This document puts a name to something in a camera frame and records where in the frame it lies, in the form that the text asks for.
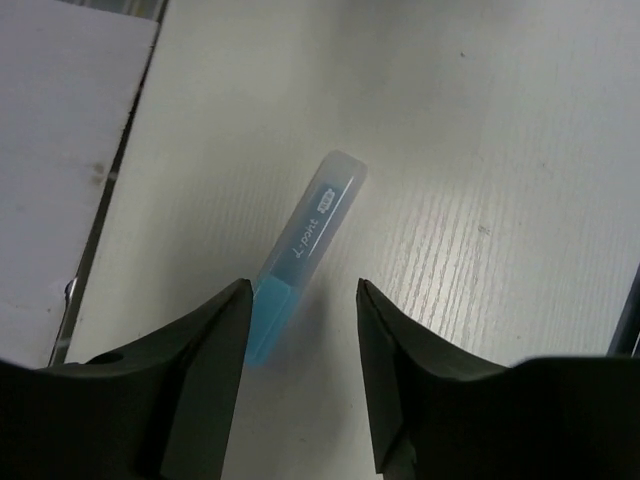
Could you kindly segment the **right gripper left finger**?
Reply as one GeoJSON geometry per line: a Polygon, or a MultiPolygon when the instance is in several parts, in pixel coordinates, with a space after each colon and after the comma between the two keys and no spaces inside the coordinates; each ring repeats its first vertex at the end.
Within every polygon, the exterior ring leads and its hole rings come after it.
{"type": "Polygon", "coordinates": [[[86,363],[1,365],[5,479],[217,479],[243,369],[246,279],[86,363]]]}

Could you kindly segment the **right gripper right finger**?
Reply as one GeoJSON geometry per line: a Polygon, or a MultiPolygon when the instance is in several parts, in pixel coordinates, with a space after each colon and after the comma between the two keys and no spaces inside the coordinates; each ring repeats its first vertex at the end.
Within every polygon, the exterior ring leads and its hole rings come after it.
{"type": "Polygon", "coordinates": [[[360,280],[357,328],[375,471],[386,479],[635,479],[639,362],[502,366],[360,280]]]}

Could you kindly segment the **blue highlighter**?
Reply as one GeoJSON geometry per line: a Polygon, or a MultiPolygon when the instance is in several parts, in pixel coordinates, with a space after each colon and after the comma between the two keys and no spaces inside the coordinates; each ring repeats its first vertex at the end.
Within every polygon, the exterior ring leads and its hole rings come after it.
{"type": "Polygon", "coordinates": [[[247,364],[267,360],[366,175],[362,161],[338,150],[320,163],[253,286],[247,364]]]}

